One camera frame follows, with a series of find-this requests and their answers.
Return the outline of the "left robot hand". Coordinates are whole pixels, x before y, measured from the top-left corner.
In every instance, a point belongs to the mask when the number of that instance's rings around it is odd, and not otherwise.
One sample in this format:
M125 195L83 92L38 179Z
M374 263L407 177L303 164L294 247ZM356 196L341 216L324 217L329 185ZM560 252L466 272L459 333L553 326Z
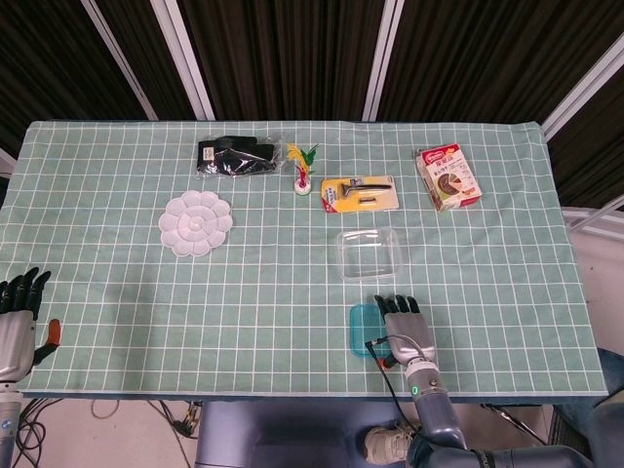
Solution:
M35 347L36 327L45 285L52 273L33 267L1 283L1 387L22 381L60 345L61 324L53 319L47 339Z

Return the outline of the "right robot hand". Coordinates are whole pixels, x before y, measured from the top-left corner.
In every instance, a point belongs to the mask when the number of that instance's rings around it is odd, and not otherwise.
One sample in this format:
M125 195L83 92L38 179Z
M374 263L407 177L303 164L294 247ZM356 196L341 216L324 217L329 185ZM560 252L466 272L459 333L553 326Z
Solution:
M391 354L381 360L382 366L391 369L407 366L412 360L436 361L436 348L432 334L416 299L395 294L384 298L374 296L388 338Z

